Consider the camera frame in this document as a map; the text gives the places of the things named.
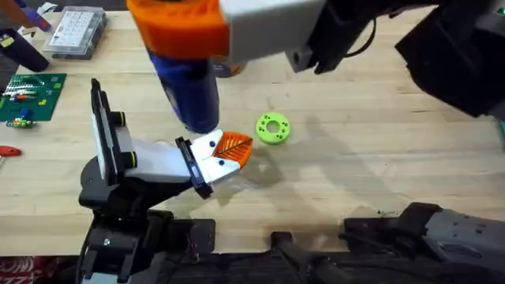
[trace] green circuit board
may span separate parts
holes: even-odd
[[[33,121],[50,121],[65,80],[66,74],[14,75],[0,97],[0,121],[18,118],[24,108],[33,111]],[[31,98],[11,100],[17,91]]]

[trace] wooden table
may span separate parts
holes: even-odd
[[[308,248],[343,249],[336,234],[345,217],[397,215],[413,201],[505,220],[505,155],[495,122],[421,92],[394,49],[426,12],[381,18],[370,49],[333,73],[294,74],[278,55],[219,80],[221,129],[254,136],[256,119],[278,111],[290,119],[292,136],[279,146],[255,140],[241,176],[217,186],[210,200],[190,190],[158,208],[214,218],[218,252],[266,249],[273,230],[291,230]],[[53,120],[33,130],[0,127],[0,144],[24,151],[0,169],[2,256],[78,253],[91,220],[77,197],[80,172],[95,155],[92,77],[113,109],[127,113],[134,137],[194,137],[171,110],[131,16],[108,15],[91,61],[52,61],[47,70],[69,74]],[[44,36],[37,34],[36,47]]]

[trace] green washer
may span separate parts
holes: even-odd
[[[268,124],[273,123],[278,126],[277,133],[268,131]],[[256,122],[256,135],[266,144],[276,145],[286,141],[291,133],[291,124],[282,114],[263,114]]]

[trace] blue handle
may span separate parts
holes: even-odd
[[[20,8],[26,8],[26,3],[23,0],[14,0],[14,1]]]

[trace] orange object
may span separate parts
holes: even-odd
[[[253,151],[253,139],[241,133],[225,132],[214,150],[214,157],[230,159],[242,169]]]
[[[173,59],[228,55],[230,29],[219,0],[127,0],[148,49]]]

